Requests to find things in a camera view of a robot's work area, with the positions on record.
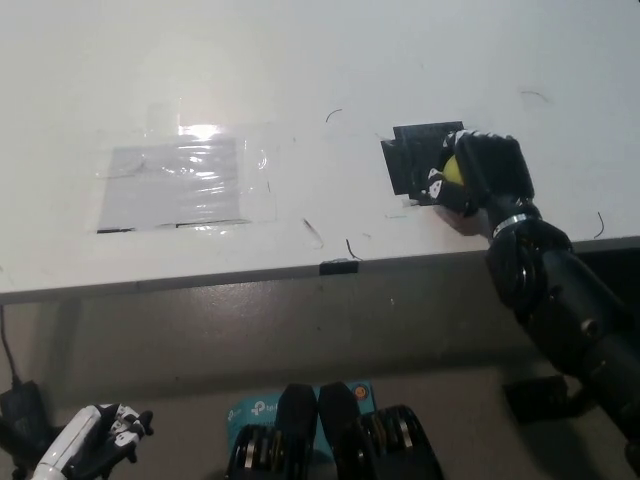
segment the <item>robotic arm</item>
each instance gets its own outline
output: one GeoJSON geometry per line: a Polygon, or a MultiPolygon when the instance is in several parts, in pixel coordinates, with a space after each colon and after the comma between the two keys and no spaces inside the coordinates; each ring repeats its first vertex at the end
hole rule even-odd
{"type": "Polygon", "coordinates": [[[138,415],[121,404],[83,408],[41,458],[32,480],[108,478],[125,458],[137,461],[138,443],[153,434],[152,418],[151,412],[138,415]]]}
{"type": "Polygon", "coordinates": [[[567,235],[543,221],[531,177],[512,137],[447,136],[429,196],[461,217],[484,210],[492,232],[486,261],[501,301],[554,367],[576,377],[628,440],[640,476],[640,350],[634,320],[574,254],[567,235]]]}

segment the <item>yellow ball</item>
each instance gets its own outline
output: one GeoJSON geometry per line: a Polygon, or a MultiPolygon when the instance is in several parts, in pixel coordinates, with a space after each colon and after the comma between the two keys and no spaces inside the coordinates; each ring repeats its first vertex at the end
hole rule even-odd
{"type": "Polygon", "coordinates": [[[444,175],[444,178],[446,178],[449,182],[457,183],[458,185],[464,185],[462,175],[460,175],[460,169],[458,168],[458,160],[456,160],[455,155],[447,160],[447,163],[442,170],[442,174],[444,175]]]}

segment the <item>black cable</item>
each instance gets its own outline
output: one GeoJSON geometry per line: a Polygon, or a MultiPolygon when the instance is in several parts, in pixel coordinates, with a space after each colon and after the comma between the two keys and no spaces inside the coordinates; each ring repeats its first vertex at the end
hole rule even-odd
{"type": "Polygon", "coordinates": [[[7,342],[7,334],[4,331],[4,305],[0,305],[0,337],[2,338],[2,346],[4,347],[4,351],[7,354],[7,360],[9,360],[9,368],[11,369],[11,385],[13,387],[17,387],[22,382],[20,377],[18,377],[18,372],[16,371],[16,363],[13,360],[13,355],[11,354],[11,349],[9,348],[9,342],[7,342]]]}

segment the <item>robotic finger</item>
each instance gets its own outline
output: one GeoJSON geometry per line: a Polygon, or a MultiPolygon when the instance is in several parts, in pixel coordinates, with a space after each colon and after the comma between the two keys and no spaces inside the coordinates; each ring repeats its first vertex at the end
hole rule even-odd
{"type": "Polygon", "coordinates": [[[58,435],[38,464],[32,480],[108,478],[125,458],[137,461],[136,447],[153,435],[150,411],[126,405],[91,405],[80,410],[58,435]]]}

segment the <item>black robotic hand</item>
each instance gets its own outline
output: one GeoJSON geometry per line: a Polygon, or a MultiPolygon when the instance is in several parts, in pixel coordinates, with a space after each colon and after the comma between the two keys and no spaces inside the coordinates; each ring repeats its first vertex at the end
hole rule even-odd
{"type": "Polygon", "coordinates": [[[539,217],[532,204],[529,170],[513,137],[452,132],[444,140],[437,167],[429,172],[429,196],[464,217],[485,209],[494,236],[511,217],[539,217]]]}

